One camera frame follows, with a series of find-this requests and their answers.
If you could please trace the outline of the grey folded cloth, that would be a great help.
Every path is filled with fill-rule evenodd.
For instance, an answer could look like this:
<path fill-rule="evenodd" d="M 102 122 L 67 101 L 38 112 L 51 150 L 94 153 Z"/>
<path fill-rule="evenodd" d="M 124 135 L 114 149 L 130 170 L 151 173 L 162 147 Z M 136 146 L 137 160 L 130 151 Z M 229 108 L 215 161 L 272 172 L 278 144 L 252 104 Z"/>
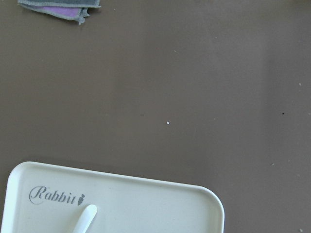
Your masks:
<path fill-rule="evenodd" d="M 18 0 L 26 9 L 57 18 L 76 21 L 80 25 L 89 17 L 89 8 L 100 8 L 100 0 Z"/>

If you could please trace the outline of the white ceramic spoon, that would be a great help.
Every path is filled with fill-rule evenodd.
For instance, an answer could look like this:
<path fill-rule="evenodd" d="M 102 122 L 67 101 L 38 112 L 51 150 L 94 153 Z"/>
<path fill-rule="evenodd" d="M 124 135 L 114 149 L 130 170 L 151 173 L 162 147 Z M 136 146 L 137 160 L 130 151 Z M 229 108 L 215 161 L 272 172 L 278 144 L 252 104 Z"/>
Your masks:
<path fill-rule="evenodd" d="M 88 205 L 81 213 L 74 226 L 73 233 L 86 233 L 90 227 L 94 217 L 96 216 L 98 208 L 94 204 Z"/>

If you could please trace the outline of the cream rabbit tray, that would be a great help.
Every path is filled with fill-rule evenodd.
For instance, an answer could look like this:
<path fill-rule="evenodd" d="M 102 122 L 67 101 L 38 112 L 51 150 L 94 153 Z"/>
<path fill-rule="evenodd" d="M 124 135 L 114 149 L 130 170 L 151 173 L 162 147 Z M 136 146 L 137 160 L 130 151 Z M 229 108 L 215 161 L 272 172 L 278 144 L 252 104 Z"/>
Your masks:
<path fill-rule="evenodd" d="M 3 233 L 70 233 L 89 205 L 90 233 L 221 233 L 225 212 L 207 188 L 38 162 L 9 175 Z"/>

